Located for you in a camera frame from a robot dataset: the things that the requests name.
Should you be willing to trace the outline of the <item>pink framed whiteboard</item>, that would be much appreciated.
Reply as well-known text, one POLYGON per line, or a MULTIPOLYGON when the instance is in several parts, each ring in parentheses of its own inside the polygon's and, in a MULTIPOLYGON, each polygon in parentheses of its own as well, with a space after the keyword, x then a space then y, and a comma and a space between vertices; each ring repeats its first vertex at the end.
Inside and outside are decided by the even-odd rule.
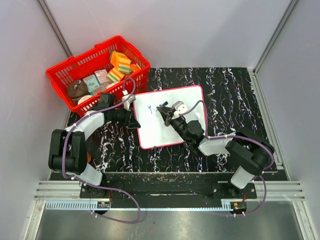
POLYGON ((176 128, 181 119, 170 120, 176 111, 174 104, 183 104, 190 110, 199 100, 204 100, 200 85, 184 86, 158 91, 138 93, 133 102, 139 145, 148 150, 154 147, 177 145, 184 142, 176 128))

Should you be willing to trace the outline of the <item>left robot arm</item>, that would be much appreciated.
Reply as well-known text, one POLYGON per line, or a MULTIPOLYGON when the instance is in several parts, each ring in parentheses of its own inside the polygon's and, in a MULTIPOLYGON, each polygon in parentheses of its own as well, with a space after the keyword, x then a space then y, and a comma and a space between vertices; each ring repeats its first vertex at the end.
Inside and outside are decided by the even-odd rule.
POLYGON ((141 125, 134 117, 131 104, 134 94, 123 91, 122 101, 116 103, 116 96, 102 93, 98 103, 80 120, 65 129, 56 129, 51 134, 48 167, 63 173, 65 177, 77 177, 91 184, 91 192, 98 198, 107 195, 108 185, 103 174, 88 163, 87 139, 108 122, 119 122, 128 129, 138 129, 141 125))

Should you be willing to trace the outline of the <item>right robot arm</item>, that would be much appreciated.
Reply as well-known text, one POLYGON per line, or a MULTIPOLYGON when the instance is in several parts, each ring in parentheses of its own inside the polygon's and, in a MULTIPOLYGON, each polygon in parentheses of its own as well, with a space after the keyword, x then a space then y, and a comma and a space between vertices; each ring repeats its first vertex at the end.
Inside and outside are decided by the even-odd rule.
POLYGON ((186 121, 190 110, 183 110, 184 104, 168 107, 156 107, 165 126, 171 126, 192 152, 197 155, 211 156, 228 154, 235 159, 238 168, 227 186, 228 194, 239 198, 246 191, 247 184, 262 175, 264 170, 274 164, 275 149, 268 141, 245 127, 236 132, 208 136, 208 128, 203 128, 198 120, 186 121))

